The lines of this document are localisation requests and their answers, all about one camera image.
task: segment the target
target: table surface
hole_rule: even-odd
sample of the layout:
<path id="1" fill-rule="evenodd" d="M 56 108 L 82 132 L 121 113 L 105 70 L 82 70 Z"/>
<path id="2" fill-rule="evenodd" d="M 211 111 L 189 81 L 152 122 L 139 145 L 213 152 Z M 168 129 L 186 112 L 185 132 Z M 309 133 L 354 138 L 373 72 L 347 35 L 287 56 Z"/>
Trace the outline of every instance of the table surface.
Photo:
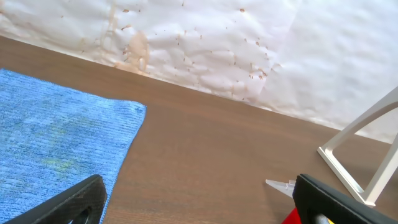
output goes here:
<path id="1" fill-rule="evenodd" d="M 316 151 L 337 130 L 4 37 L 0 68 L 147 105 L 105 223 L 280 223 L 293 200 L 264 182 L 300 173 L 349 195 Z M 388 148 L 353 136 L 335 154 L 366 187 Z M 397 188 L 375 208 L 396 220 Z"/>

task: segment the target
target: brown spot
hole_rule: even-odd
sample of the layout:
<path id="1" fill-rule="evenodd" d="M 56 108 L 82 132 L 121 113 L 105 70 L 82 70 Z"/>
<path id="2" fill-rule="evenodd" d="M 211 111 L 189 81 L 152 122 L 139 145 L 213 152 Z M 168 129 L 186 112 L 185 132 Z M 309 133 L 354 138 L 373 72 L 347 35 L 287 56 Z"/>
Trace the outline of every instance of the brown spot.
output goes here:
<path id="1" fill-rule="evenodd" d="M 122 30 L 127 29 L 127 28 L 130 28 L 130 27 L 131 27 L 131 25 L 128 24 L 127 26 L 123 27 Z"/>

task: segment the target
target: wooden table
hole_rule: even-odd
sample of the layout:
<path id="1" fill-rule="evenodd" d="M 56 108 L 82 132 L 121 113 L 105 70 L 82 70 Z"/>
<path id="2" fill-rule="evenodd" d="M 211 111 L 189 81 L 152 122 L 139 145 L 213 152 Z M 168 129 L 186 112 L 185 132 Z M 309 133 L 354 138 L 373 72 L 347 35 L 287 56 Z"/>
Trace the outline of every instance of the wooden table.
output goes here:
<path id="1" fill-rule="evenodd" d="M 147 105 L 105 223 L 280 223 L 294 203 L 264 181 L 300 173 L 348 194 L 316 151 L 334 129 L 3 37 L 0 67 Z M 367 184 L 388 148 L 355 136 L 336 156 Z M 376 202 L 396 220 L 397 189 L 395 174 Z"/>

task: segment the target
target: blue towel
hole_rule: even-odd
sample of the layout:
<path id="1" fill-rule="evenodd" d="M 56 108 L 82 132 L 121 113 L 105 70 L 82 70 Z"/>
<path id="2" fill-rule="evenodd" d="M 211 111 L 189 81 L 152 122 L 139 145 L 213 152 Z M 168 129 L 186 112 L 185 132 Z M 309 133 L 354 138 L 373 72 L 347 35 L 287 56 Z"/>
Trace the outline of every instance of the blue towel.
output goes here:
<path id="1" fill-rule="evenodd" d="M 0 223 L 85 178 L 108 199 L 144 121 L 140 103 L 109 100 L 0 70 Z"/>

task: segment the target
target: white backdrop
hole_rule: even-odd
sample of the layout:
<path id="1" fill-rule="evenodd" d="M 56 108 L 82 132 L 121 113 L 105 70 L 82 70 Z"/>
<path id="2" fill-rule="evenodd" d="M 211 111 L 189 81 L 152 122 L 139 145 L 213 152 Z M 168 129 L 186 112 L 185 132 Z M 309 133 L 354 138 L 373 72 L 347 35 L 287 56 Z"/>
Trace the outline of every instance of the white backdrop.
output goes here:
<path id="1" fill-rule="evenodd" d="M 0 0 L 0 35 L 341 129 L 398 86 L 395 0 Z M 391 142 L 397 113 L 360 134 Z"/>

